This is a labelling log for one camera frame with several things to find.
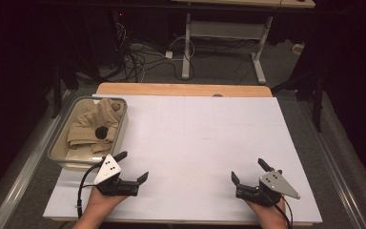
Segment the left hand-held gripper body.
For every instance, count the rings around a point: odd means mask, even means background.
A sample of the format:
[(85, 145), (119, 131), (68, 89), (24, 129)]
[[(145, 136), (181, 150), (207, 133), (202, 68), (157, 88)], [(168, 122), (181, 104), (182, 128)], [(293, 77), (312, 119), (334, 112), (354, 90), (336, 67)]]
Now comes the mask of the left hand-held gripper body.
[(140, 184), (137, 181), (127, 181), (121, 179), (121, 167), (115, 161), (114, 156), (107, 155), (100, 166), (93, 185), (103, 196), (133, 196), (138, 195)]

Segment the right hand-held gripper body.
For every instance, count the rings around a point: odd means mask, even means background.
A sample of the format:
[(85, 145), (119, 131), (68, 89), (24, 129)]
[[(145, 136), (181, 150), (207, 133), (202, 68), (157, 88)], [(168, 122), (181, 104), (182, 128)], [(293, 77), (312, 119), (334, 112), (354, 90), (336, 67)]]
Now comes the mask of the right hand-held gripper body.
[(280, 202), (283, 196), (300, 199), (298, 191), (279, 171), (272, 170), (258, 179), (255, 187), (239, 183), (235, 196), (261, 206), (271, 207)]

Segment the person's right hand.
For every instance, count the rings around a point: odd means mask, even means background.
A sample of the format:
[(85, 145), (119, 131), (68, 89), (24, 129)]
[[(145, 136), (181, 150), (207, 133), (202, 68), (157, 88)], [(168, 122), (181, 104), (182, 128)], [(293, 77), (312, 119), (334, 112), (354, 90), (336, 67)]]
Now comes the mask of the person's right hand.
[(248, 200), (246, 200), (246, 203), (258, 217), (262, 229), (287, 228), (287, 220), (274, 206), (265, 207)]

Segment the person's left hand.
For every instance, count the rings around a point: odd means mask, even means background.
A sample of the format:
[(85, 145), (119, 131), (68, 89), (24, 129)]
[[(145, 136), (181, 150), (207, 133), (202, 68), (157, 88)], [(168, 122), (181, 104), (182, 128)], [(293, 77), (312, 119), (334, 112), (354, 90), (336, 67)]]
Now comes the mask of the person's left hand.
[(103, 196), (96, 187), (93, 187), (84, 215), (88, 219), (102, 222), (112, 213), (117, 205), (127, 198), (127, 196)]

